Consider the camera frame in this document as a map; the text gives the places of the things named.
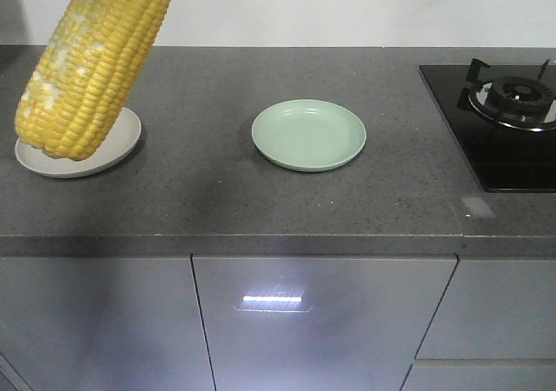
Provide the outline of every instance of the green plate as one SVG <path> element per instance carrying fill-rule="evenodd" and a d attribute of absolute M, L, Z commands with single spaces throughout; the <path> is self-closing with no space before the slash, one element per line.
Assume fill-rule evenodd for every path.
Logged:
<path fill-rule="evenodd" d="M 253 121 L 251 136 L 270 161 L 305 172 L 344 165 L 367 140 L 359 117 L 320 100 L 290 100 L 265 109 Z"/>

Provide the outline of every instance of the black glass cooktop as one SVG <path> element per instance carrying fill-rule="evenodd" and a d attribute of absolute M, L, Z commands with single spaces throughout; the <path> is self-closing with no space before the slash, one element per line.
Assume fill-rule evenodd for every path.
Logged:
<path fill-rule="evenodd" d="M 536 124 L 530 124 L 527 117 L 520 116 L 523 112 L 510 112 L 508 120 L 502 119 L 501 123 L 497 123 L 489 115 L 479 112 L 472 103 L 476 98 L 481 98 L 481 91 L 488 93 L 491 83 L 492 86 L 497 85 L 498 77 L 504 77 L 505 81 L 501 82 L 507 91 L 510 91 L 506 83 L 507 77 L 523 78 L 522 82 L 514 85 L 518 89 L 518 95 L 512 93 L 512 97 L 505 95 L 507 99 L 501 97 L 501 104 L 508 106 L 508 101 L 519 100 L 520 96 L 526 107 L 536 103 L 535 100 L 525 102 L 528 96 L 534 96 L 536 89 L 528 89 L 522 83 L 533 80 L 542 83 L 542 89 L 547 87 L 556 91 L 556 67 L 549 65 L 543 70 L 541 64 L 542 60 L 539 65 L 492 65 L 480 70 L 476 83 L 468 81 L 469 65 L 420 66 L 448 127 L 486 191 L 556 191 L 556 130 L 550 126 L 545 129 L 539 126 L 536 129 Z M 476 88 L 479 88 L 479 96 L 469 97 L 469 92 L 475 94 L 473 89 Z M 555 112 L 556 103 L 553 103 L 544 122 L 550 124 L 552 120 L 556 120 Z M 491 116 L 498 118 L 502 115 L 493 113 Z M 523 129 L 513 127 L 513 124 L 520 123 L 524 123 Z"/>

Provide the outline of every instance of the gray cabinet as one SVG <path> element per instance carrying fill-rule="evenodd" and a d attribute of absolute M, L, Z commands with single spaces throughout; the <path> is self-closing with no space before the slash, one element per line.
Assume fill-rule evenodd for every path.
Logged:
<path fill-rule="evenodd" d="M 549 391 L 556 389 L 556 364 L 439 364 L 416 366 L 403 391 Z"/>
<path fill-rule="evenodd" d="M 452 258 L 194 258 L 219 391 L 398 390 Z"/>
<path fill-rule="evenodd" d="M 212 390 L 188 259 L 0 259 L 0 351 L 34 391 Z"/>
<path fill-rule="evenodd" d="M 466 260 L 421 359 L 556 359 L 556 261 Z"/>

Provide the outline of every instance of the countertop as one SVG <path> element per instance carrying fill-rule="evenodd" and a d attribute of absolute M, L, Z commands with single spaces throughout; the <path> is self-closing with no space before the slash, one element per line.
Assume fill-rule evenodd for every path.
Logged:
<path fill-rule="evenodd" d="M 541 64 L 556 50 L 156 47 L 127 103 L 137 148 L 75 180 L 14 156 L 13 116 L 42 50 L 0 47 L 0 255 L 556 256 L 556 195 L 482 190 L 418 70 Z M 253 119 L 296 98 L 352 110 L 364 150 L 315 174 L 263 158 Z"/>

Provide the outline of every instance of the plate rim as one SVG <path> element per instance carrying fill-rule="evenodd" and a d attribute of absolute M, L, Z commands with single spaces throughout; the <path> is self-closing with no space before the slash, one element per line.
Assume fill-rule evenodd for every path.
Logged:
<path fill-rule="evenodd" d="M 21 138 L 19 138 L 19 137 L 17 138 L 16 144 L 14 146 L 14 153 L 15 153 L 16 159 L 23 167 L 25 167 L 29 171 L 32 171 L 32 172 L 34 172 L 34 173 L 36 173 L 40 176 L 46 176 L 46 177 L 49 177 L 49 178 L 71 179 L 71 178 L 80 178 L 80 177 L 84 177 L 84 176 L 91 176 L 91 175 L 94 175 L 94 174 L 98 174 L 99 172 L 102 172 L 102 171 L 116 165 L 117 163 L 122 161 L 126 156 L 128 156 L 131 153 L 131 151 L 135 148 L 135 146 L 137 145 L 137 142 L 139 141 L 139 139 L 141 137 L 142 122 L 141 122 L 141 119 L 139 118 L 139 116 L 132 109 L 130 109 L 128 107 L 125 107 L 125 106 L 122 108 L 122 110 L 120 110 L 120 115 L 122 115 L 122 114 L 128 115 L 128 118 L 133 120 L 134 125 L 132 127 L 132 130 L 130 131 L 130 134 L 133 136 L 132 137 L 133 142 L 130 143 L 129 146 L 127 146 L 126 149 L 122 150 L 118 155 L 116 155 L 114 157 L 111 157 L 108 161 L 103 162 L 100 165 L 97 165 L 95 167 L 91 167 L 91 168 L 88 168 L 88 169 L 73 170 L 73 171 L 69 171 L 69 172 L 49 172 L 48 170 L 38 169 L 36 167 L 33 167 L 33 166 L 29 165 L 26 161 L 24 161 L 24 159 L 20 156 L 20 152 L 19 152 L 20 149 L 35 149 L 35 150 L 39 151 L 39 152 L 37 152 L 38 155 L 43 155 L 43 156 L 45 156 L 45 157 L 47 157 L 47 158 L 49 158 L 53 161 L 55 161 L 55 159 L 50 158 L 49 156 L 46 156 L 46 154 L 44 154 L 40 149 L 33 148 L 29 144 L 23 142 L 21 140 Z"/>
<path fill-rule="evenodd" d="M 354 119 L 354 121 L 357 123 L 359 129 L 361 130 L 361 143 L 359 145 L 357 145 L 356 149 L 354 150 L 354 152 L 352 154 L 350 154 L 349 156 L 346 156 L 345 158 L 341 159 L 340 161 L 336 161 L 336 162 L 330 162 L 327 163 L 325 165 L 315 165 L 315 166 L 305 166 L 305 165 L 296 165 L 294 163 L 288 163 L 288 162 L 284 162 L 278 158 L 272 157 L 269 154 L 267 154 L 260 146 L 260 144 L 257 142 L 257 137 L 255 136 L 255 127 L 257 126 L 257 123 L 260 122 L 261 117 L 265 116 L 268 114 L 268 112 L 272 109 L 276 109 L 277 107 L 280 107 L 283 104 L 290 104 L 290 103 L 315 103 L 315 104 L 326 104 L 328 106 L 332 106 L 335 109 L 340 109 L 343 110 L 345 112 L 348 113 L 348 115 Z M 337 169 L 345 164 L 347 164 L 348 162 L 352 161 L 353 159 L 355 159 L 360 152 L 363 150 L 363 148 L 365 147 L 365 144 L 367 143 L 367 129 L 365 126 L 365 123 L 363 123 L 363 121 L 350 109 L 347 109 L 337 103 L 331 103 L 329 101 L 326 100 L 317 100 L 317 99 L 312 99 L 312 98 L 299 98 L 299 99 L 293 99 L 293 100 L 285 100 L 283 102 L 278 102 L 275 103 L 271 106 L 268 106 L 266 109 L 264 109 L 263 111 L 261 111 L 256 118 L 253 120 L 252 124 L 251 124 L 251 139 L 253 140 L 253 143 L 255 144 L 256 148 L 259 150 L 259 152 L 261 152 L 267 159 L 269 159 L 271 162 L 274 162 L 275 164 L 286 168 L 286 169 L 292 169 L 295 171 L 303 171 L 303 172 L 323 172 L 323 171 L 329 171 L 332 169 Z"/>

